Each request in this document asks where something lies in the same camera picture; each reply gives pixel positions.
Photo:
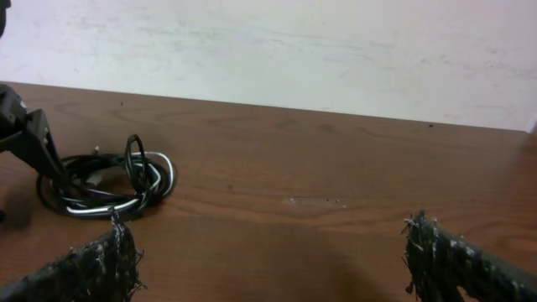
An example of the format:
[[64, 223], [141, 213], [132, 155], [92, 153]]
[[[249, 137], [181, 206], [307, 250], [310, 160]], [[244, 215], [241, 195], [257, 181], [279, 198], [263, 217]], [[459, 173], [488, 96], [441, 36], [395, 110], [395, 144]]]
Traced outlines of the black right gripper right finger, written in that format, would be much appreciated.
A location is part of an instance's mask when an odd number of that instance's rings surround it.
[[536, 302], [536, 276], [441, 229], [423, 211], [404, 219], [404, 263], [411, 274], [405, 291], [428, 302]]

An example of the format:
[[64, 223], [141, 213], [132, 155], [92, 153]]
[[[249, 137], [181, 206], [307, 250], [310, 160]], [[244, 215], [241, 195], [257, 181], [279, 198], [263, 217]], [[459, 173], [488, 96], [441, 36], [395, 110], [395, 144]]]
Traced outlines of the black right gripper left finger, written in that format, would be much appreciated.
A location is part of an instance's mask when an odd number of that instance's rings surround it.
[[85, 246], [3, 285], [1, 302], [131, 300], [145, 287], [138, 271], [143, 252], [116, 212], [111, 223], [110, 231]]

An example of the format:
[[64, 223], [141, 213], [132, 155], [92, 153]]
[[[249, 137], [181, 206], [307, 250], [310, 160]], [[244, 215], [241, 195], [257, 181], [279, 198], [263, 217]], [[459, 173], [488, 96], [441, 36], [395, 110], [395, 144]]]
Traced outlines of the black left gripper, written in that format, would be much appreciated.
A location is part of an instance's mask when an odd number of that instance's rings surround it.
[[41, 175], [67, 179], [45, 112], [28, 112], [22, 97], [5, 84], [1, 84], [1, 151], [11, 152]]

